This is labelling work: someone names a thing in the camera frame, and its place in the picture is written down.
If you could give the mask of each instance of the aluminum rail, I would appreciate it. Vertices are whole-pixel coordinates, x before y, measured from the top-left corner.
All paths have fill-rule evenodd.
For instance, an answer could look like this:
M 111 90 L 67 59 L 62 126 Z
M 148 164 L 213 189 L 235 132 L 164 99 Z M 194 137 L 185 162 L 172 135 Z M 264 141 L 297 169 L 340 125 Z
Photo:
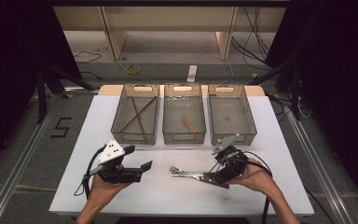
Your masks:
M 310 139 L 307 136 L 306 131 L 304 130 L 300 121 L 297 121 L 292 112 L 288 112 L 287 114 L 290 123 L 293 129 L 296 132 L 298 140 L 301 146 L 304 149 L 304 152 L 307 155 L 307 158 L 310 162 L 312 170 L 315 172 L 316 177 L 321 184 L 322 190 L 324 191 L 324 195 L 326 196 L 328 202 L 330 203 L 334 214 L 336 215 L 337 221 L 340 224 L 350 224 L 354 223 L 351 215 L 348 212 L 348 208 L 345 203 L 342 201 L 336 187 L 334 186 L 332 179 L 329 174 L 326 172 L 322 161 L 320 160 L 315 148 L 313 147 Z
M 37 124 L 30 140 L 28 141 L 25 149 L 22 151 L 20 158 L 10 173 L 7 182 L 0 190 L 0 217 L 2 216 L 11 195 L 14 192 L 21 176 L 27 167 L 29 160 L 32 158 L 35 149 L 40 141 L 43 132 L 46 130 L 47 124 L 50 121 L 51 115 L 56 108 L 56 105 L 61 100 L 61 95 L 53 95 L 49 100 L 48 113 L 40 124 Z

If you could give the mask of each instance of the cable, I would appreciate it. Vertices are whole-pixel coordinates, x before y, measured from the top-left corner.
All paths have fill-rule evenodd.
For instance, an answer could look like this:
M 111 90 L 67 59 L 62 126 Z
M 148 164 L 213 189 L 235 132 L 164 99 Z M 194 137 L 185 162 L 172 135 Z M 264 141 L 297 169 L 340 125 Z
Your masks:
M 316 197 L 310 192 L 309 189 L 307 189 L 307 187 L 304 186 L 305 191 L 310 195 L 310 197 L 312 197 L 312 199 L 319 205 L 319 207 L 322 209 L 322 211 L 324 211 L 324 214 L 327 216 L 327 218 L 330 220 L 330 222 L 332 224 L 335 224 L 335 222 L 333 221 L 333 219 L 330 217 L 330 215 L 327 213 L 327 211 L 325 210 L 325 208 L 322 206 L 322 204 L 319 202 L 319 200 L 316 199 Z
M 92 74 L 93 76 L 97 77 L 98 79 L 102 79 L 102 77 L 99 77 L 99 76 L 97 76 L 97 75 L 93 74 L 92 72 L 80 72 L 80 73 Z
M 252 33 L 255 34 L 260 53 L 261 53 L 262 57 L 265 59 L 263 52 L 267 55 L 266 49 L 268 49 L 268 47 L 266 46 L 266 44 L 264 43 L 264 41 L 261 38 L 260 33 L 258 32 L 258 24 L 259 24 L 258 13 L 260 11 L 260 8 L 259 7 L 255 8 L 255 22 L 254 22 L 253 25 L 252 25 L 251 19 L 249 17 L 249 14 L 248 14 L 248 12 L 246 10 L 246 7 L 244 7 L 243 9 L 245 10 L 246 17 L 248 18 L 248 22 L 249 22 L 249 24 L 251 25 L 251 28 L 252 28 L 252 32 L 251 32 L 250 35 L 252 35 Z
M 134 70 L 132 70 L 132 68 L 135 67 L 134 64 L 128 65 L 128 66 L 126 67 L 126 73 L 127 73 L 128 75 L 130 75 L 130 76 L 135 76 L 135 75 L 137 75 L 138 73 L 140 73 L 140 72 L 141 72 L 141 66 L 140 66 L 139 64 L 137 64 L 137 65 L 138 65 L 138 66 L 137 66 Z
M 87 198 L 89 197 L 89 194 L 90 194 L 89 181 L 90 181 L 90 178 L 91 178 L 91 175 L 90 175 L 91 166 L 94 163 L 95 158 L 97 158 L 98 154 L 103 152 L 105 147 L 106 147 L 106 145 L 104 145 L 103 147 L 98 149 L 97 152 L 95 152 L 95 154 L 92 156 L 91 160 L 89 161 L 89 166 L 87 167 L 86 173 L 83 175 L 83 179 L 82 179 L 82 181 L 80 183 L 80 186 L 77 188 L 77 190 L 74 193 L 75 196 L 82 195 L 86 191 L 86 197 Z M 81 186 L 83 186 L 82 192 L 77 193 Z
M 168 83 L 170 83 L 171 82 L 169 80 L 153 80 L 153 79 L 148 79 L 148 78 L 131 76 L 130 74 L 127 73 L 127 69 L 123 66 L 123 64 L 119 60 L 116 60 L 116 62 L 121 66 L 121 68 L 123 69 L 123 71 L 124 71 L 124 73 L 126 74 L 127 77 L 134 78 L 134 79 L 145 80 L 145 81 L 150 81 L 150 82 L 156 82 L 156 83 L 160 83 L 160 82 L 168 82 Z
M 272 172 L 271 172 L 271 170 L 269 169 L 269 166 L 268 166 L 259 156 L 257 156 L 257 155 L 254 154 L 253 152 L 242 151 L 242 150 L 239 150 L 239 149 L 237 149 L 237 150 L 238 150 L 239 152 L 241 152 L 241 153 L 249 153 L 249 154 L 252 154 L 252 155 L 256 156 L 258 159 L 261 160 L 261 162 L 263 162 L 263 163 L 266 165 L 266 167 L 263 166 L 263 165 L 261 165 L 261 164 L 252 162 L 252 161 L 239 160 L 239 159 L 229 158 L 229 157 L 225 156 L 224 158 L 222 158 L 220 161 L 218 161 L 218 162 L 212 167 L 212 169 L 209 171 L 209 173 L 213 170 L 213 168 L 214 168 L 217 164 L 219 164 L 219 166 L 218 166 L 218 168 L 217 168 L 217 171 L 218 171 L 218 169 L 219 169 L 219 167 L 220 167 L 222 161 L 223 161 L 223 160 L 228 160 L 228 161 L 246 162 L 246 164 L 251 164 L 251 165 L 260 167 L 260 168 L 262 168 L 264 171 L 266 171 L 267 174 L 269 174 L 269 175 L 272 177 Z M 267 214 L 268 214 L 268 211 L 269 211 L 269 198 L 266 197 L 266 201 L 265 201 L 265 203 L 264 203 L 263 215 L 262 215 L 262 224 L 266 224 L 266 222 L 267 222 Z
M 234 49 L 236 49 L 239 53 L 242 54 L 243 61 L 244 61 L 247 65 L 249 65 L 249 66 L 251 66 L 251 67 L 253 67 L 253 68 L 259 69 L 259 70 L 271 71 L 271 69 L 265 69 L 265 68 L 261 68 L 261 67 L 256 67 L 256 66 L 254 66 L 254 65 L 249 64 L 249 63 L 246 61 L 245 56 L 248 57 L 248 58 L 256 59 L 256 60 L 260 61 L 260 62 L 263 63 L 263 64 L 266 64 L 266 63 L 265 63 L 262 59 L 258 58 L 256 55 L 254 55 L 251 51 L 249 51 L 249 50 L 246 49 L 245 47 L 241 46 L 241 44 L 234 38 L 234 36 L 232 37 L 232 40 L 234 41 L 234 42 L 231 42 L 232 46 L 234 47 Z
M 279 120 L 278 120 L 278 123 L 281 123 L 281 121 L 286 117 L 286 115 L 290 112 L 291 110 L 288 109 L 286 113 L 284 113 L 283 117 L 281 117 Z
M 225 84 L 226 82 L 230 81 L 232 78 L 234 78 L 234 72 L 232 71 L 232 67 L 231 67 L 231 63 L 229 63 L 228 61 L 225 61 L 225 60 L 222 60 L 220 59 L 219 57 L 215 56 L 214 54 L 212 54 L 211 52 L 202 52 L 200 53 L 199 55 L 197 55 L 196 59 L 194 60 L 194 65 L 197 65 L 197 59 L 199 58 L 199 56 L 201 56 L 202 54 L 205 54 L 205 53 L 209 53 L 211 54 L 212 56 L 214 56 L 217 60 L 220 60 L 222 62 L 226 62 L 229 66 L 229 69 L 231 71 L 231 77 L 223 82 L 221 82 L 220 84 Z
M 103 45 L 103 46 L 100 46 L 100 47 L 97 47 L 97 48 L 93 48 L 93 49 L 87 50 L 87 52 L 93 52 L 93 51 L 96 50 L 96 49 L 102 49 L 102 48 L 107 48 L 107 45 Z
M 93 59 L 91 59 L 91 60 L 88 60 L 88 61 L 86 61 L 86 62 L 77 62 L 77 63 L 89 63 L 89 62 L 95 61 L 95 60 L 97 60 L 97 59 L 99 59 L 99 58 L 101 58 L 101 57 L 103 56 L 102 54 L 98 54 L 98 53 L 91 53 L 91 52 L 88 52 L 88 51 L 81 51 L 80 53 L 74 55 L 74 57 L 77 57 L 77 56 L 79 56 L 79 55 L 82 54 L 82 53 L 88 53 L 88 54 L 91 54 L 91 55 L 96 55 L 97 57 L 96 57 L 96 58 L 93 58 Z
M 298 106 L 298 111 L 300 112 L 300 114 L 301 114 L 304 118 L 306 118 L 306 119 L 310 118 L 310 115 L 312 114 L 312 111 L 310 111 L 310 113 L 309 113 L 308 115 L 305 115 L 305 114 L 302 112 L 302 110 L 301 110 L 300 101 L 301 101 L 301 97 L 298 98 L 298 104 L 297 104 L 297 106 Z

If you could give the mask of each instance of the forearm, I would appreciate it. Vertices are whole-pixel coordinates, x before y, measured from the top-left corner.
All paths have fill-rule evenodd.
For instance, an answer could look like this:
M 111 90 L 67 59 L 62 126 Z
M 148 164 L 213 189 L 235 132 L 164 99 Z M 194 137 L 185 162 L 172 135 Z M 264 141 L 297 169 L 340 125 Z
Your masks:
M 283 193 L 279 189 L 274 189 L 266 193 L 275 213 L 278 217 L 279 223 L 285 224 L 299 224 L 298 217 L 293 213 L 289 204 L 283 196 Z
M 76 219 L 78 224 L 89 224 L 94 218 L 103 210 L 103 206 L 100 204 L 86 203 L 85 207 L 81 211 L 80 215 Z

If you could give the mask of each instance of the metal frame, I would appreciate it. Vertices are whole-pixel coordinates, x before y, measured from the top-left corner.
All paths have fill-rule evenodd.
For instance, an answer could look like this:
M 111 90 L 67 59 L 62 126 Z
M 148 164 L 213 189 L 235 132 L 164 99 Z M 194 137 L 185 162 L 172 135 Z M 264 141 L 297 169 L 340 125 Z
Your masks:
M 307 155 L 310 166 L 312 167 L 313 172 L 315 172 L 316 177 L 321 184 L 322 190 L 324 191 L 324 194 L 330 203 L 338 222 L 341 224 L 354 223 L 345 203 L 339 196 L 339 193 L 334 186 L 330 175 L 327 173 L 324 165 L 322 164 L 322 161 L 318 156 L 318 153 L 315 151 L 315 148 L 310 142 L 310 139 L 308 138 L 307 133 L 301 124 L 301 121 L 297 120 L 293 113 L 291 111 L 289 112 L 287 108 L 285 108 L 285 112 L 288 113 L 287 116 L 289 118 L 290 124 L 292 125 L 293 130 L 295 131 L 298 140 L 303 147 L 305 154 Z
M 53 95 L 53 97 L 49 101 L 48 113 L 45 118 L 42 120 L 40 124 L 37 124 L 30 140 L 28 141 L 25 149 L 22 151 L 20 158 L 18 159 L 16 165 L 14 166 L 10 176 L 8 177 L 6 183 L 1 188 L 0 191 L 0 217 L 2 216 L 5 208 L 8 204 L 8 201 L 11 198 L 11 195 L 14 192 L 17 184 L 19 183 L 25 168 L 29 160 L 32 158 L 34 151 L 40 141 L 43 132 L 45 131 L 48 123 L 50 121 L 51 115 L 56 108 L 56 105 L 61 100 L 61 95 Z
M 291 0 L 18 0 L 13 5 L 56 7 L 288 7 Z M 314 4 L 314 0 L 301 4 Z

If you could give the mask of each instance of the white table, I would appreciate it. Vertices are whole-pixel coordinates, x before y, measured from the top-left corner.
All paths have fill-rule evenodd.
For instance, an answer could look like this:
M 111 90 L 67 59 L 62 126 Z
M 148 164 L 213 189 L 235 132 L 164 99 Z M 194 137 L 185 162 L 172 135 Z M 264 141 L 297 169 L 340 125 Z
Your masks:
M 251 146 L 238 148 L 254 152 L 268 164 L 295 214 L 314 214 L 268 97 L 253 96 L 248 99 L 257 136 Z M 74 196 L 74 192 L 92 155 L 113 137 L 110 129 L 118 100 L 118 96 L 94 97 L 50 212 L 75 215 L 82 210 L 86 195 Z M 223 189 L 192 178 L 171 177 L 171 165 L 186 171 L 209 171 L 214 165 L 208 107 L 204 98 L 207 133 L 203 145 L 165 146 L 162 137 L 163 101 L 160 100 L 160 103 L 156 144 L 137 147 L 123 161 L 126 167 L 139 167 L 153 161 L 151 170 L 143 174 L 140 183 L 133 183 L 122 190 L 102 213 L 127 217 L 248 217 L 262 214 L 266 198 L 259 192 L 241 186 Z M 268 213 L 274 214 L 272 206 Z

